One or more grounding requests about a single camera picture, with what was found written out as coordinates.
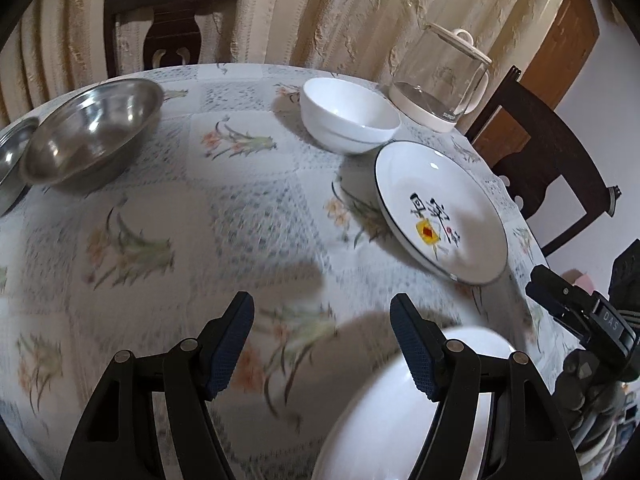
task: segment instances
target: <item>stainless steel bowl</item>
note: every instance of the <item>stainless steel bowl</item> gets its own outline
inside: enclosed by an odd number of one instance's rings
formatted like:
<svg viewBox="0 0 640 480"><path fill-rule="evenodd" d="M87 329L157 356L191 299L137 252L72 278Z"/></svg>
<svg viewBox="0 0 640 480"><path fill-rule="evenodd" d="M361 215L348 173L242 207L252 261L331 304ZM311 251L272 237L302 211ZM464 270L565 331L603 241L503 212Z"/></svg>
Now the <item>stainless steel bowl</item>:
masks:
<svg viewBox="0 0 640 480"><path fill-rule="evenodd" d="M37 118L25 119L0 137L0 216L7 212L24 189L18 161L37 127Z"/></svg>
<svg viewBox="0 0 640 480"><path fill-rule="evenodd" d="M147 79L98 85L64 103L35 131L20 161L28 184L88 193L116 178L158 126L162 89Z"/></svg>

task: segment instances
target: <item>tablecloth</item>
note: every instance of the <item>tablecloth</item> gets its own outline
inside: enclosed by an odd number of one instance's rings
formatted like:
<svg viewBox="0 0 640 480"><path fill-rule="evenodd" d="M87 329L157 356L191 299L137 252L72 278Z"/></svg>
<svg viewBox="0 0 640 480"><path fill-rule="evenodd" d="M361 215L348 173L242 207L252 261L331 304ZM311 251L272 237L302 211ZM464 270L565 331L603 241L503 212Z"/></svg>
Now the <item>tablecloth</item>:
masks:
<svg viewBox="0 0 640 480"><path fill-rule="evenodd" d="M553 389L575 347L524 295L545 260L504 185L457 131L402 117L416 140L467 170L502 219L508 266L487 286L420 268L374 193L374 153L320 148L303 68L212 64L140 76L162 85L156 133L118 179L86 197L34 188L0 218L0 415L45 478L58 478L111 357L163 352L196 336L238 290L254 327L210 414L239 479L309 478L350 398L398 353L391 297L406 292L442 328L487 326L527 352ZM36 108L41 120L72 92ZM180 478L166 407L154 396L167 478Z"/></svg>

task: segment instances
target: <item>pink object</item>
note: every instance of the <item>pink object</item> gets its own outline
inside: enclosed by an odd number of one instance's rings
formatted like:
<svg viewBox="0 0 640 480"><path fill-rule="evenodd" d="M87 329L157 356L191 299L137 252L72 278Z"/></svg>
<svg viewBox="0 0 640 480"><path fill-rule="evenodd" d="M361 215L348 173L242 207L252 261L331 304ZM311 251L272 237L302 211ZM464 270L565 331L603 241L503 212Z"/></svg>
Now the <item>pink object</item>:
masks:
<svg viewBox="0 0 640 480"><path fill-rule="evenodd" d="M593 291L596 290L588 274L580 276L580 278L574 281L574 285L579 286L582 290L586 290L589 294L592 294Z"/></svg>

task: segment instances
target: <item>white ceramic bowl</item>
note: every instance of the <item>white ceramic bowl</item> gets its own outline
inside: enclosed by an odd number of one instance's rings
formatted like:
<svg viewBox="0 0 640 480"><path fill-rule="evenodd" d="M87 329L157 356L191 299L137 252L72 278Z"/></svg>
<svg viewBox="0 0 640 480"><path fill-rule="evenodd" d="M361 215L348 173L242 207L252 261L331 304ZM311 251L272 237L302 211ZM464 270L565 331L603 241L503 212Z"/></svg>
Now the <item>white ceramic bowl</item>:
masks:
<svg viewBox="0 0 640 480"><path fill-rule="evenodd" d="M335 153L368 152L391 140L401 124L387 99L333 77L309 79L303 85L300 111L311 136Z"/></svg>
<svg viewBox="0 0 640 480"><path fill-rule="evenodd" d="M502 274L508 245L489 197L442 153L399 140L378 153L380 210L391 232L423 266L467 285Z"/></svg>
<svg viewBox="0 0 640 480"><path fill-rule="evenodd" d="M444 335L464 341L477 354L507 358L513 352L507 340L486 328L457 327ZM408 478L436 407L415 387L404 357L398 356L342 412L324 441L311 480ZM480 394L462 480L478 478L490 408L491 394Z"/></svg>

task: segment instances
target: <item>dark wooden chair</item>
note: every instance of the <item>dark wooden chair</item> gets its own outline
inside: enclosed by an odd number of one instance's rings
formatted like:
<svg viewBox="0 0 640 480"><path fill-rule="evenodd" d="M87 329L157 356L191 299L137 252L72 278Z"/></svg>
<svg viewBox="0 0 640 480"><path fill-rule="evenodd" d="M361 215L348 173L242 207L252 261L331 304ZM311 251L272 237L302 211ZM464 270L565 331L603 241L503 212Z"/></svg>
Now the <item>dark wooden chair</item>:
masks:
<svg viewBox="0 0 640 480"><path fill-rule="evenodd" d="M211 0L104 0L104 53L109 77L118 75L116 60L116 16L123 12L153 7L154 22L143 46L145 70L159 66L196 64L202 37L194 15Z"/></svg>
<svg viewBox="0 0 640 480"><path fill-rule="evenodd" d="M517 153L502 158L493 167L506 176L512 199L521 197L525 219L533 215L545 199L546 188L563 176L586 211L585 215L554 240L542 247L548 256L589 226L603 213L613 216L618 186L607 187L574 133L555 112L519 82L520 70L511 67L494 95L473 122L466 138L473 143L498 107L502 107L531 137Z"/></svg>

